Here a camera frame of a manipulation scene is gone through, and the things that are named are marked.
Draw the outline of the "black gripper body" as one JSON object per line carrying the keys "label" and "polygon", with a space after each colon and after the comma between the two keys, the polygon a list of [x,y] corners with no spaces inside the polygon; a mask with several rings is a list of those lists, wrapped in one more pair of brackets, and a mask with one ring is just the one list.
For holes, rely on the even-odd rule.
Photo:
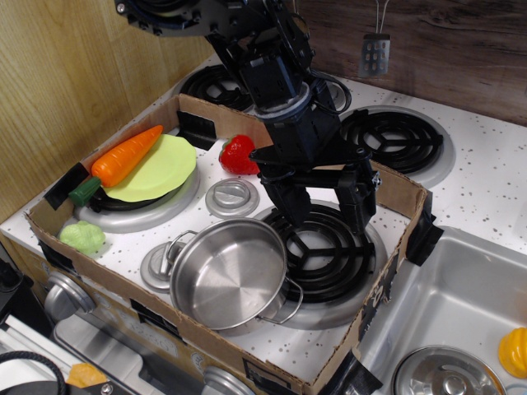
{"label": "black gripper body", "polygon": [[268,193],[333,188],[341,193],[374,193],[380,176],[371,154],[341,137],[342,124],[330,87],[335,81],[314,77],[298,95],[255,106],[272,145],[250,156]]}

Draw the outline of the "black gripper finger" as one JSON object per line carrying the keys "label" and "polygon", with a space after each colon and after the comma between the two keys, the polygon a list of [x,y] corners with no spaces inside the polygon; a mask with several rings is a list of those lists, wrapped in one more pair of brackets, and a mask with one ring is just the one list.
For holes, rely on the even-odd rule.
{"label": "black gripper finger", "polygon": [[362,235],[376,214],[375,190],[352,181],[337,186],[339,210],[354,235]]}
{"label": "black gripper finger", "polygon": [[264,184],[268,197],[291,225],[302,225],[310,214],[310,195],[303,187],[290,184]]}

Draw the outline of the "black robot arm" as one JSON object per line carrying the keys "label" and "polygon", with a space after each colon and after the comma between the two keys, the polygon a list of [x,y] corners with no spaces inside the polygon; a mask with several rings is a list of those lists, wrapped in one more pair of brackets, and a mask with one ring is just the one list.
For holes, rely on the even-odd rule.
{"label": "black robot arm", "polygon": [[160,37],[202,36],[254,103],[271,145],[250,154],[274,206],[292,225],[311,210],[310,188],[331,188],[355,235],[376,212],[380,180],[369,153],[342,137],[333,78],[311,66],[304,21],[281,1],[118,1],[116,12]]}

